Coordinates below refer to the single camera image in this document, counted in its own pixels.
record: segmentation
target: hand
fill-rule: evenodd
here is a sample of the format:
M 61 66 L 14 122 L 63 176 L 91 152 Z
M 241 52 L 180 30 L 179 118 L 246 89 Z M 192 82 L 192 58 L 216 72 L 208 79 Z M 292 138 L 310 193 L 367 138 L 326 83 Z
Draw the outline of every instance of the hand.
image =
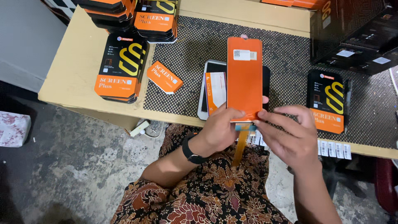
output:
M 263 96 L 263 103 L 268 103 L 268 97 Z M 209 116 L 202 131 L 188 142 L 189 148 L 194 154 L 202 157 L 209 157 L 226 149 L 239 135 L 239 132 L 235 131 L 235 123 L 231 123 L 231 120 L 244 116 L 244 111 L 226 108 L 224 103 Z
M 274 112 L 279 114 L 263 110 L 258 112 L 258 117 L 283 127 L 290 134 L 263 121 L 254 121 L 272 152 L 289 165 L 295 174 L 322 170 L 318 160 L 318 139 L 311 110 L 301 105 L 292 105 L 275 108 Z M 281 114 L 295 115 L 298 122 Z

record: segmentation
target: black cardboard box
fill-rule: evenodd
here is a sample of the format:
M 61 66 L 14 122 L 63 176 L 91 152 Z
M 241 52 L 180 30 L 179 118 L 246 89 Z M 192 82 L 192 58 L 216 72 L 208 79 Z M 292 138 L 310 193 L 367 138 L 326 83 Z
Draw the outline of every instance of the black cardboard box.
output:
M 385 68 L 386 65 L 375 63 L 374 69 L 362 69 L 365 62 L 377 59 L 397 47 L 397 2 L 326 1 L 323 8 L 310 19 L 311 63 L 369 75 Z M 397 62 L 391 61 L 387 65 L 397 65 Z

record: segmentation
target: concrete floor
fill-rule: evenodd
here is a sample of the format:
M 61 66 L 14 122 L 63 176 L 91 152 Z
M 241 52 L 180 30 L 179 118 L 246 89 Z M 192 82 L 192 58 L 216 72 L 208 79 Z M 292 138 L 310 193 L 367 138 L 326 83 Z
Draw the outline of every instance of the concrete floor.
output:
M 53 105 L 20 100 L 38 112 L 32 137 L 20 148 L 0 147 L 0 161 L 16 220 L 30 223 L 108 223 L 124 188 L 155 161 L 164 134 L 158 139 L 128 136 L 123 129 Z M 160 122 L 154 122 L 159 129 Z M 293 176 L 275 155 L 270 156 L 266 183 L 270 201 L 292 222 L 296 221 Z M 374 185 L 360 183 L 367 199 L 357 198 L 338 185 L 334 203 L 343 223 L 387 223 Z

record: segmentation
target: white cable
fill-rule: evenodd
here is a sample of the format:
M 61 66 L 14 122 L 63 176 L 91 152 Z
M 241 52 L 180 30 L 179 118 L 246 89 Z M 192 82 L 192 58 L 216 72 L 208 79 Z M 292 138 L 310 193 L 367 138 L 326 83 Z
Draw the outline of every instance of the white cable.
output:
M 391 76 L 392 84 L 394 85 L 395 93 L 396 93 L 397 96 L 398 96 L 398 88 L 397 88 L 397 84 L 395 83 L 394 74 L 392 73 L 392 69 L 389 69 L 389 71 L 390 71 L 390 76 Z
M 162 128 L 160 129 L 160 133 L 159 133 L 158 136 L 150 136 L 150 135 L 148 135 L 146 132 L 144 133 L 144 135 L 145 135 L 146 137 L 149 137 L 149 138 L 158 138 L 158 137 L 162 134 L 162 132 L 163 132 L 163 127 L 164 127 L 164 122 L 162 122 Z

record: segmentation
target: man's right hand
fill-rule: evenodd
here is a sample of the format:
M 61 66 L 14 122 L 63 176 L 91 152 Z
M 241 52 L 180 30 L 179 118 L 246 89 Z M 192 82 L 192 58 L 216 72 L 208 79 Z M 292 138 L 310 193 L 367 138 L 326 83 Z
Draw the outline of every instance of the man's right hand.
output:
M 322 165 L 318 160 L 318 141 L 312 111 L 301 105 L 291 105 L 275 108 L 274 112 L 276 113 L 260 111 L 258 117 L 262 121 L 254 121 L 265 143 L 296 174 L 319 172 Z M 281 114 L 292 114 L 298 122 Z M 288 133 L 264 121 L 281 126 Z

